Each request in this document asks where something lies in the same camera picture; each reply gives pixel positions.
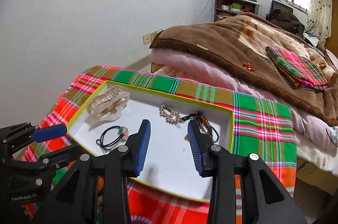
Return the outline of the dark clothes pile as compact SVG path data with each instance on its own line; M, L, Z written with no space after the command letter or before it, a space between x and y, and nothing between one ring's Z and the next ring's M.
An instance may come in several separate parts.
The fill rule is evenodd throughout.
M293 14L293 9L283 3L272 0L266 20L285 31L303 38L305 26Z

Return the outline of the wall power outlet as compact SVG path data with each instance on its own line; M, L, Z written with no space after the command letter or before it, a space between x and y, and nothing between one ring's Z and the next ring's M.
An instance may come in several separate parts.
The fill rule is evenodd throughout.
M150 44L154 40L154 38L156 37L157 34L158 34L158 31L144 35L143 36L143 45Z

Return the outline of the translucent beige hair claw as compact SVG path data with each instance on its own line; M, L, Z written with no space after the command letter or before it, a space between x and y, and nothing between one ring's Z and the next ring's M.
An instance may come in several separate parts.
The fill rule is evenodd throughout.
M88 117L86 122L113 122L122 115L122 110L130 99L130 93L122 86L116 85L101 95L95 96L87 105Z

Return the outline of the patterned curtain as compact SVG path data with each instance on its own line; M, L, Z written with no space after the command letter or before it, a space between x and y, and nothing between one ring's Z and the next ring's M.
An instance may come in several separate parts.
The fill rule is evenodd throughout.
M332 0L311 0L310 3L305 31L315 35L322 45L331 36L332 6Z

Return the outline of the pink white quilt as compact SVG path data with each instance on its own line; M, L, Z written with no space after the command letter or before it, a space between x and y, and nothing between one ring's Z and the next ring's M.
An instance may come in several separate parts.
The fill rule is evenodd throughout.
M211 62L172 49L153 49L152 72L171 77L189 78L214 87L225 88L267 99L290 108L299 157L323 171L337 175L337 127L288 104L283 99L231 76Z

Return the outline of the yellow white shallow box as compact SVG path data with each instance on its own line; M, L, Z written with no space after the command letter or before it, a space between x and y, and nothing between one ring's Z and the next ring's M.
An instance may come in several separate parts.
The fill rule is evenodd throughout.
M189 142L185 139L187 122L168 124L159 114L162 104L169 105L186 116L201 111L219 133L218 144L228 146L233 131L233 113L214 104L169 95L159 91L131 85L123 86L130 100L122 110L120 119L91 125L88 122L86 101L67 124L68 135L93 156L105 151L96 144L102 132L112 125L127 127L130 134L139 130L142 120L151 123L151 137L144 168L137 182L193 201L208 202L211 178L201 178L195 169Z

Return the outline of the folded plaid cloth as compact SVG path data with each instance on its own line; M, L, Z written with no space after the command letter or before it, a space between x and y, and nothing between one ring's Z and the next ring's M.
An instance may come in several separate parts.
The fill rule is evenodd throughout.
M328 80L320 67L307 58L298 56L289 50L271 46L267 46L265 50L269 60L293 88L315 92L327 89Z

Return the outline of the gold rhinestone hair clip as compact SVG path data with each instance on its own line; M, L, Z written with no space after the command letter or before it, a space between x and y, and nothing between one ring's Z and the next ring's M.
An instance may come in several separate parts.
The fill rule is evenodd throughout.
M162 104L159 107L159 114L161 117L164 117L166 122L169 124L177 125L183 123L184 120L181 118L180 114L174 111L173 107Z

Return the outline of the wooden shelf with items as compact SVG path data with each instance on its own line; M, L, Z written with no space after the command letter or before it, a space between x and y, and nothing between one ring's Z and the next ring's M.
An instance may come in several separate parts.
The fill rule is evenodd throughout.
M256 0L214 0L214 22L240 13L258 14L258 10Z

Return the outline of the brown fleece blanket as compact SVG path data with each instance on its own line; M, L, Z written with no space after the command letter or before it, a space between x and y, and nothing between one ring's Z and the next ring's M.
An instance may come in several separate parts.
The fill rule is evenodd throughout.
M293 89L263 54L269 44L298 56L315 52L298 36L252 13L215 23L170 27L158 33L150 49L153 57L161 52L168 52L170 59L175 52L196 56L328 125L337 125L337 85L322 92Z

